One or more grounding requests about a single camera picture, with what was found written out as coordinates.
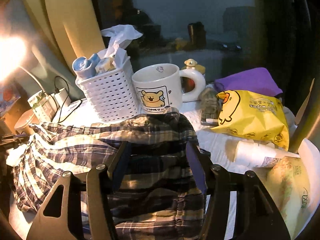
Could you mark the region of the plaid pajama pants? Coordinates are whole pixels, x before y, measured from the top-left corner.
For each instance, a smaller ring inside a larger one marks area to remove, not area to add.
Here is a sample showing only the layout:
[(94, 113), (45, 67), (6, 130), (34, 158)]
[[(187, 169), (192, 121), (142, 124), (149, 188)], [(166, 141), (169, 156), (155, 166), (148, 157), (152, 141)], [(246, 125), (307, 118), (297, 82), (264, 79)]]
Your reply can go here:
[(199, 237), (205, 197), (185, 152), (198, 139), (177, 110), (112, 125), (43, 122), (33, 130), (12, 171), (20, 211), (37, 213), (63, 172), (80, 174), (104, 164), (111, 179), (107, 200), (120, 239)]

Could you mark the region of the beige lidded food container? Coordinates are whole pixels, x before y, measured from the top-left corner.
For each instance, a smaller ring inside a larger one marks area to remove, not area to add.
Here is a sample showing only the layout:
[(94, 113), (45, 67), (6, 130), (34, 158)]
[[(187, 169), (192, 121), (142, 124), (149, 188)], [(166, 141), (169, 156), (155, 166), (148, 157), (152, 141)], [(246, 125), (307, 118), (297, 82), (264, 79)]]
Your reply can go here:
[(18, 134), (25, 133), (27, 135), (34, 134), (34, 130), (29, 126), (31, 124), (39, 124), (39, 120), (32, 109), (24, 112), (17, 120), (14, 129)]

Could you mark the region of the cardboard box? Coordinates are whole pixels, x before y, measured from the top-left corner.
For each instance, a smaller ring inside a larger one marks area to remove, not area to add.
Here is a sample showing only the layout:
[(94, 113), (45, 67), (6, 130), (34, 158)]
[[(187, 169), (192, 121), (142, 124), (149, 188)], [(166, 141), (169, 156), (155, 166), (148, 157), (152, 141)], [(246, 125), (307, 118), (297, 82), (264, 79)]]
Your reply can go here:
[(13, 106), (1, 117), (1, 129), (5, 132), (15, 133), (14, 126), (30, 105), (23, 99), (17, 100)]

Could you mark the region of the green white milk carton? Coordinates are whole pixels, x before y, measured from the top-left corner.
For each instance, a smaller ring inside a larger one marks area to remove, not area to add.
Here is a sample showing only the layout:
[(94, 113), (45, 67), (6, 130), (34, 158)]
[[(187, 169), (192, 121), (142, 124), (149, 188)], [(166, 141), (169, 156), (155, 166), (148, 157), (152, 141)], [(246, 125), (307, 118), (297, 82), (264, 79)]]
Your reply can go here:
[(57, 111), (57, 104), (51, 95), (38, 91), (28, 103), (40, 122), (51, 122)]

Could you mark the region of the white tube bottle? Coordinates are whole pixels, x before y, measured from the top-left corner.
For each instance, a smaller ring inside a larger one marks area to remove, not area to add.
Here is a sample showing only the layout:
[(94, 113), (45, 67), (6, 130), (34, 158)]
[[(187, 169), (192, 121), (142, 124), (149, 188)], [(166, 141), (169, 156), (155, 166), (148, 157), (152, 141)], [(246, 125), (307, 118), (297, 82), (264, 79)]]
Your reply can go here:
[(254, 141), (227, 140), (225, 150), (230, 161), (246, 167), (272, 168), (285, 157), (300, 158), (299, 154)]

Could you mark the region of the white power adapter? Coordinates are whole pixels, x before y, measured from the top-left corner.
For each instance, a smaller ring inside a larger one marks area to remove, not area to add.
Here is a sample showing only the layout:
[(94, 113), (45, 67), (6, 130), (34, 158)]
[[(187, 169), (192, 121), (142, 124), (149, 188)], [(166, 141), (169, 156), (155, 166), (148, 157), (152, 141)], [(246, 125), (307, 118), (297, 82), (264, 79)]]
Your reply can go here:
[(56, 101), (60, 107), (62, 107), (62, 106), (68, 107), (71, 104), (71, 99), (70, 99), (68, 92), (65, 88), (62, 88), (62, 89), (56, 88), (54, 98), (56, 99)]

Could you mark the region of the white power strip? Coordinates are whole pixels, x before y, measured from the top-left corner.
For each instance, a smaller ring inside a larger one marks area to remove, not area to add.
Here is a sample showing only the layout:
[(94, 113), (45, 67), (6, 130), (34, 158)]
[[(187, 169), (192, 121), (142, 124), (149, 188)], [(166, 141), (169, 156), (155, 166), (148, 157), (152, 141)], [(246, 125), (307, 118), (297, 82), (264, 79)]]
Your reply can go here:
[(63, 105), (57, 110), (52, 122), (60, 124), (66, 121), (83, 103), (84, 100), (80, 99), (72, 102), (69, 106)]

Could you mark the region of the teal curtain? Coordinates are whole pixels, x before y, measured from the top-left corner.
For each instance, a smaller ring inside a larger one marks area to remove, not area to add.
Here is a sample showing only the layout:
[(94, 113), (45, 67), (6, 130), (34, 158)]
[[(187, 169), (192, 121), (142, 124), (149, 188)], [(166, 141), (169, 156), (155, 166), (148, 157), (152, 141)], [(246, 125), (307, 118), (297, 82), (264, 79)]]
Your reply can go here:
[(48, 93), (54, 92), (54, 77), (57, 85), (67, 81), (70, 97), (78, 100), (84, 97), (83, 92), (75, 84), (75, 76), (69, 67), (60, 59), (43, 31), (32, 22), (23, 0), (10, 0), (1, 9), (1, 37), (19, 37), (26, 46), (26, 55), (22, 67), (31, 72)]

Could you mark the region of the white perforated plastic basket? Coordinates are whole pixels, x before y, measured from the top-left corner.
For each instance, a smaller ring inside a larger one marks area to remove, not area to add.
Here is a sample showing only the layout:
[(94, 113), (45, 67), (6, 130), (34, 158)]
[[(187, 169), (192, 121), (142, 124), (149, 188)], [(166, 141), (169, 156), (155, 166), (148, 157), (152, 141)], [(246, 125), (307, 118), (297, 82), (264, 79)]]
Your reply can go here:
[(140, 104), (132, 84), (133, 70), (128, 56), (122, 67), (86, 80), (76, 79), (102, 122), (129, 119), (140, 113)]

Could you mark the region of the white desk lamp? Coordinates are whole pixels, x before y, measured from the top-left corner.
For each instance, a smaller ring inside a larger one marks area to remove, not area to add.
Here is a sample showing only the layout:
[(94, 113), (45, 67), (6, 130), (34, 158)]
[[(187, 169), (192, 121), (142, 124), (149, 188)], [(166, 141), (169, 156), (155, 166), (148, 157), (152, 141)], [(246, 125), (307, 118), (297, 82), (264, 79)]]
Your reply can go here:
[(1, 37), (1, 82), (9, 77), (17, 68), (20, 68), (38, 84), (43, 93), (46, 93), (40, 81), (21, 65), (26, 52), (25, 42), (21, 38)]

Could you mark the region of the yellow duck snack bag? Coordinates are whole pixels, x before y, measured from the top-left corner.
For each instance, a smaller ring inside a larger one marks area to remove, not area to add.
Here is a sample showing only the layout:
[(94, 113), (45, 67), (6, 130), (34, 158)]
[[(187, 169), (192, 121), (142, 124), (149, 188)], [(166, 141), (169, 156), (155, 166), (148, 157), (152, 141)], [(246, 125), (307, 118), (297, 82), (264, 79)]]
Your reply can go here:
[(289, 127), (279, 99), (247, 90), (226, 90), (217, 97), (222, 107), (214, 132), (289, 149)]

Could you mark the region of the white bear mug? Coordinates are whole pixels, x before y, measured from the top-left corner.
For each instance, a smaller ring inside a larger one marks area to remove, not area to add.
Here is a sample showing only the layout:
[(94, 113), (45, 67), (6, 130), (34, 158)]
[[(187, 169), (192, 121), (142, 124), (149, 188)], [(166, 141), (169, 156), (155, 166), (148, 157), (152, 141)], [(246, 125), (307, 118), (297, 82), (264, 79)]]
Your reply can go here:
[[(190, 92), (183, 92), (183, 77), (195, 83), (194, 89)], [(160, 114), (165, 107), (179, 109), (184, 102), (196, 101), (206, 86), (205, 78), (197, 70), (181, 70), (177, 65), (170, 63), (144, 67), (132, 75), (132, 82), (142, 108), (149, 114)]]

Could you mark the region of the purple cloth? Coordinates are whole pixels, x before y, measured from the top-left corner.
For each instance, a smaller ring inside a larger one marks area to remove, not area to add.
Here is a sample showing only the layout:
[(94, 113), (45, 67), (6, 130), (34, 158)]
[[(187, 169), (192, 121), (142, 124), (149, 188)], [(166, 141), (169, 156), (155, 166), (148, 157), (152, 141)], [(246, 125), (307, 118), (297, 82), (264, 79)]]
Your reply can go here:
[(265, 96), (277, 96), (283, 91), (277, 86), (266, 68), (259, 67), (216, 79), (213, 83), (217, 92), (247, 90)]

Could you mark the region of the yellow curtain left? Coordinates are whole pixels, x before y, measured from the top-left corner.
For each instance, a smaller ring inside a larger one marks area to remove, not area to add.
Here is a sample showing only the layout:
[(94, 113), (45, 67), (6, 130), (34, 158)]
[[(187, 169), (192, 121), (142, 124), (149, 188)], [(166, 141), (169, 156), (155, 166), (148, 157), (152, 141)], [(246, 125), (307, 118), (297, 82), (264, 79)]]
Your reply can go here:
[(23, 0), (36, 29), (54, 54), (72, 66), (105, 48), (92, 0)]

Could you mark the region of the white crumpled tissue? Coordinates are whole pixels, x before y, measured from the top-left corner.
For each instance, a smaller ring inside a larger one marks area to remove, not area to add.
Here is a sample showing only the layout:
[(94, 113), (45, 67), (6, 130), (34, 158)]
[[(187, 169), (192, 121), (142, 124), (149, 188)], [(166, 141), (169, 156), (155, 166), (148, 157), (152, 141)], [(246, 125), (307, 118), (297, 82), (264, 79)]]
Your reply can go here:
[(98, 53), (98, 56), (101, 59), (114, 56), (119, 48), (126, 49), (133, 40), (143, 36), (143, 34), (137, 31), (134, 26), (129, 24), (115, 25), (101, 30), (100, 33), (102, 37), (110, 38), (108, 47)]

